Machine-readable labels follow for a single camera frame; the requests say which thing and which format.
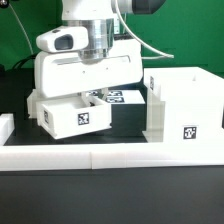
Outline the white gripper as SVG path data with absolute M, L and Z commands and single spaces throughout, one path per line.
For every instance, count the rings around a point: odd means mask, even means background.
M 35 87 L 43 98 L 136 83 L 142 76 L 141 47 L 134 39 L 115 41 L 100 61 L 82 61 L 76 52 L 40 52 L 35 60 Z

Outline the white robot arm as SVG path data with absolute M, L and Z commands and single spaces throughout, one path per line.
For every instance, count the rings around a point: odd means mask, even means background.
M 38 94 L 52 98 L 140 81 L 141 45 L 114 35 L 114 16 L 153 14 L 165 1 L 62 0 L 63 25 L 36 39 Z

